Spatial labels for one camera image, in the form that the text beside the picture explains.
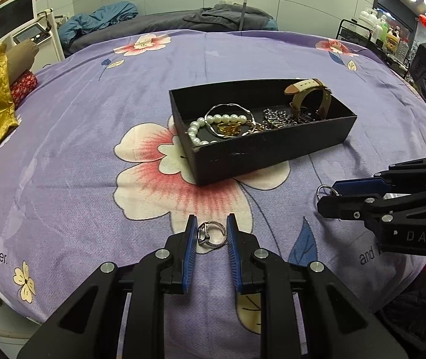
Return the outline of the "black jewelry tray box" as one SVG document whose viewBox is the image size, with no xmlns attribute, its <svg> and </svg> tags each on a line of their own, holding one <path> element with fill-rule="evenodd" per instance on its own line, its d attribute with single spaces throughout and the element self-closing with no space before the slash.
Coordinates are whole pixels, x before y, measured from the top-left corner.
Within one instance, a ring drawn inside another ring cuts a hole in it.
<svg viewBox="0 0 426 359">
<path fill-rule="evenodd" d="M 199 145 L 189 136 L 191 122 L 204 118 L 206 112 L 218 104 L 240 105 L 251 111 L 260 123 L 266 109 L 290 113 L 291 98 L 285 96 L 284 91 L 298 81 L 237 80 L 170 90 L 176 132 L 197 185 L 248 174 L 345 141 L 357 116 L 336 97 L 332 98 L 326 119 L 306 113 L 299 121 L 284 127 L 232 139 L 221 139 L 202 127 L 197 132 Z"/>
</svg>

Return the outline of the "red patterned cloth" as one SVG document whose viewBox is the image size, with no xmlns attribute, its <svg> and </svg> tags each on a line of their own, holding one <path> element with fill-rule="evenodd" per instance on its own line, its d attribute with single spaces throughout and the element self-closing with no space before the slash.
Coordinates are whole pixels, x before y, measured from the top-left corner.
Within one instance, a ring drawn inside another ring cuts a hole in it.
<svg viewBox="0 0 426 359">
<path fill-rule="evenodd" d="M 31 72 L 24 72 L 10 87 L 11 99 L 18 109 L 26 96 L 28 96 L 38 86 L 37 76 Z"/>
</svg>

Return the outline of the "purple floral bed sheet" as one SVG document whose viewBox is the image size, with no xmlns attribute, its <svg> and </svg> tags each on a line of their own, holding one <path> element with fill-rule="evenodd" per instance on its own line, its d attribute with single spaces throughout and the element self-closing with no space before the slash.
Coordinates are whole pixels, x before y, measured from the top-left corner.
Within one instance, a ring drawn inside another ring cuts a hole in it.
<svg viewBox="0 0 426 359">
<path fill-rule="evenodd" d="M 315 191 L 426 157 L 426 105 L 366 49 L 296 33 L 177 31 L 135 54 L 92 45 L 39 75 L 0 145 L 0 297 L 43 322 L 101 263 L 126 265 L 181 232 L 224 221 L 284 258 L 319 260 L 377 308 L 426 258 L 381 255 L 358 222 L 325 220 Z M 357 116 L 343 144 L 199 187 L 169 92 L 233 80 L 316 78 Z"/>
</svg>

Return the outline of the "dark grey blanket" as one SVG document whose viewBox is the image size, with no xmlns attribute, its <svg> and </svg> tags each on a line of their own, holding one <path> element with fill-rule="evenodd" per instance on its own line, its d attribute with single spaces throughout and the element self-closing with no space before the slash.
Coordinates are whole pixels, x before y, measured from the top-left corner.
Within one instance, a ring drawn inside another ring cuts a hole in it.
<svg viewBox="0 0 426 359">
<path fill-rule="evenodd" d="M 277 31 L 272 16 L 255 7 L 238 4 L 216 4 L 183 16 L 187 28 L 202 32 Z"/>
</svg>

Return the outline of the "bottles on cart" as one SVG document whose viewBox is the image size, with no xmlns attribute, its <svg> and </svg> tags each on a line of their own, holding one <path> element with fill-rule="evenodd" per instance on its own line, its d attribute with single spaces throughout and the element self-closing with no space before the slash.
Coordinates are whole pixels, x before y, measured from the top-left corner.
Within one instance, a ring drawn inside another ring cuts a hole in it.
<svg viewBox="0 0 426 359">
<path fill-rule="evenodd" d="M 367 7 L 357 13 L 356 20 L 369 29 L 371 42 L 379 41 L 384 52 L 394 54 L 398 58 L 406 57 L 410 49 L 412 31 L 389 12 Z"/>
</svg>

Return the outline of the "beige bolster pillow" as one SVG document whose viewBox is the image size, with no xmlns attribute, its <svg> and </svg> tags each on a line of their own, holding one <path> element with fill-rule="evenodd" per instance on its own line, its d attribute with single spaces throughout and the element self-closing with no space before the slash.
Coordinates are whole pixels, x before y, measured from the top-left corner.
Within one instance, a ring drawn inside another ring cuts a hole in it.
<svg viewBox="0 0 426 359">
<path fill-rule="evenodd" d="M 38 51 L 38 45 L 27 39 L 5 52 L 7 56 L 7 75 L 10 85 L 32 68 Z"/>
</svg>

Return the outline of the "teal blanket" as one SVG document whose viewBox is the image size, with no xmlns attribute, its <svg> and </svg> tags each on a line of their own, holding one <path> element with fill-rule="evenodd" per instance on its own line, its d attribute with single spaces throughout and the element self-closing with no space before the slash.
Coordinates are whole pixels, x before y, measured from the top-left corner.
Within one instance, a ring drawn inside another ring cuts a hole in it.
<svg viewBox="0 0 426 359">
<path fill-rule="evenodd" d="M 63 49 L 68 49 L 79 37 L 134 19 L 137 15 L 137 7 L 126 1 L 101 6 L 90 14 L 76 14 L 59 26 L 60 44 Z"/>
</svg>

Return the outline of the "small silver hoop earring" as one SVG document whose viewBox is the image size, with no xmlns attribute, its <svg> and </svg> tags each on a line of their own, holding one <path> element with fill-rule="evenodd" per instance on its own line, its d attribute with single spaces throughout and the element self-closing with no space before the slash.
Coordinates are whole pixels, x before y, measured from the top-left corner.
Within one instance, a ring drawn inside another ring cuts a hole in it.
<svg viewBox="0 0 426 359">
<path fill-rule="evenodd" d="M 316 199 L 320 200 L 322 197 L 337 197 L 340 195 L 340 193 L 330 185 L 320 185 L 317 187 L 315 195 Z"/>
</svg>

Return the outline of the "watch with tan leather strap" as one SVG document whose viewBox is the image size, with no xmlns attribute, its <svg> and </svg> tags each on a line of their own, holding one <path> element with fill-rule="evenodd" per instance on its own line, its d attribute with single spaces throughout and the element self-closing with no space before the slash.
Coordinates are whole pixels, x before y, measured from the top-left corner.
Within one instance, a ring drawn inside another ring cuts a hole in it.
<svg viewBox="0 0 426 359">
<path fill-rule="evenodd" d="M 285 88 L 284 94 L 291 98 L 289 106 L 295 121 L 306 113 L 312 113 L 319 119 L 327 118 L 333 95 L 320 80 L 300 80 Z"/>
</svg>

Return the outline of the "thin silver bangle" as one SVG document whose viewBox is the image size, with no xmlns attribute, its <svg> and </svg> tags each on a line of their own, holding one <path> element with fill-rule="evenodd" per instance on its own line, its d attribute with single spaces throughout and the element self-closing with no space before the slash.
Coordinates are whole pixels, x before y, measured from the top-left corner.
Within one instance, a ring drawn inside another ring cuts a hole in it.
<svg viewBox="0 0 426 359">
<path fill-rule="evenodd" d="M 238 110 L 240 113 L 220 113 L 222 109 Z M 221 139 L 232 139 L 265 131 L 251 111 L 234 103 L 214 105 L 206 112 L 204 121 L 205 127 Z"/>
</svg>

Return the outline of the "white monitor machine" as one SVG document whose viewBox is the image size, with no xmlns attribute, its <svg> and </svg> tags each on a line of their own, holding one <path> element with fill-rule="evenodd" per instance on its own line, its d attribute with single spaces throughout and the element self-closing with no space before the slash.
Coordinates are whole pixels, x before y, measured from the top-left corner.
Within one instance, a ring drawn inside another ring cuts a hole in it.
<svg viewBox="0 0 426 359">
<path fill-rule="evenodd" d="M 0 44 L 7 49 L 22 41 L 38 47 L 33 72 L 65 59 L 53 10 L 37 10 L 37 0 L 8 0 L 0 5 Z"/>
</svg>

